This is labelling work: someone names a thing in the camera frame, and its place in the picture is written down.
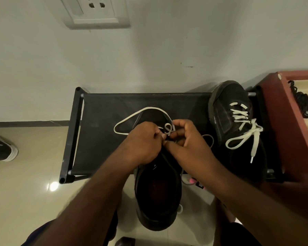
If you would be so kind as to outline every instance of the person's right arm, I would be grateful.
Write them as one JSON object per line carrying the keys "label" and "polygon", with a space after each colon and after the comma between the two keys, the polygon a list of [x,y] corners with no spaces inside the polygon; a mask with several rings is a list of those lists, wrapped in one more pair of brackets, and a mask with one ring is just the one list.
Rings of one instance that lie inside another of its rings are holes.
{"label": "person's right arm", "polygon": [[220,199],[263,245],[308,245],[308,221],[230,173],[213,155],[190,120],[173,120],[182,127],[164,146],[181,167]]}

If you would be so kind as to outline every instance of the person's left arm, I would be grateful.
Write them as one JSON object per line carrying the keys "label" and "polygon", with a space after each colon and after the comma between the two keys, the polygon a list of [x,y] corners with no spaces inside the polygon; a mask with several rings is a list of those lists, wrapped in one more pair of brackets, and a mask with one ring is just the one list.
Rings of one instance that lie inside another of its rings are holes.
{"label": "person's left arm", "polygon": [[34,246],[102,245],[128,176],[155,159],[165,137],[154,123],[136,126]]}

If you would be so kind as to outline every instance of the white shoe sole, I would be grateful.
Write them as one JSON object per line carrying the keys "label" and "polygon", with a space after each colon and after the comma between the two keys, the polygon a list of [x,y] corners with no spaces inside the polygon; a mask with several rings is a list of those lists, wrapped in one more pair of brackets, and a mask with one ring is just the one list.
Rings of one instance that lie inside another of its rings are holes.
{"label": "white shoe sole", "polygon": [[10,155],[6,159],[1,160],[1,161],[12,161],[13,159],[15,159],[16,156],[18,155],[17,147],[15,147],[14,145],[11,145],[11,144],[5,142],[4,139],[2,139],[1,137],[0,137],[0,141],[4,142],[5,144],[7,144],[11,148]]}

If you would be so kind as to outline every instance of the hand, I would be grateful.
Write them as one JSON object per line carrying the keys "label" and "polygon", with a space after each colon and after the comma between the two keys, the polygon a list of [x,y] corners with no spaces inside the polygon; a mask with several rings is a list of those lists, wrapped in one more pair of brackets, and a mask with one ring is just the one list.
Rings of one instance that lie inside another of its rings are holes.
{"label": "hand", "polygon": [[182,137],[182,139],[177,143],[164,141],[163,145],[187,173],[198,178],[203,165],[218,162],[218,160],[191,120],[177,119],[172,122],[181,129],[172,132],[170,138],[177,140]]}
{"label": "hand", "polygon": [[147,164],[154,160],[161,150],[166,134],[151,122],[138,124],[117,148],[120,157],[125,158],[133,170],[140,164]]}

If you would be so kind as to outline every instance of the forearm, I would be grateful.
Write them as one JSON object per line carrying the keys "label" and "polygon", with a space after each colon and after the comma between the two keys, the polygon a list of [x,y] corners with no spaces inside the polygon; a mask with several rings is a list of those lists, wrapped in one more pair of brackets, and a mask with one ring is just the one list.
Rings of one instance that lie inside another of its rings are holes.
{"label": "forearm", "polygon": [[37,240],[40,245],[102,245],[129,176],[122,154],[113,153]]}
{"label": "forearm", "polygon": [[230,173],[216,159],[196,177],[263,245],[308,245],[308,221]]}

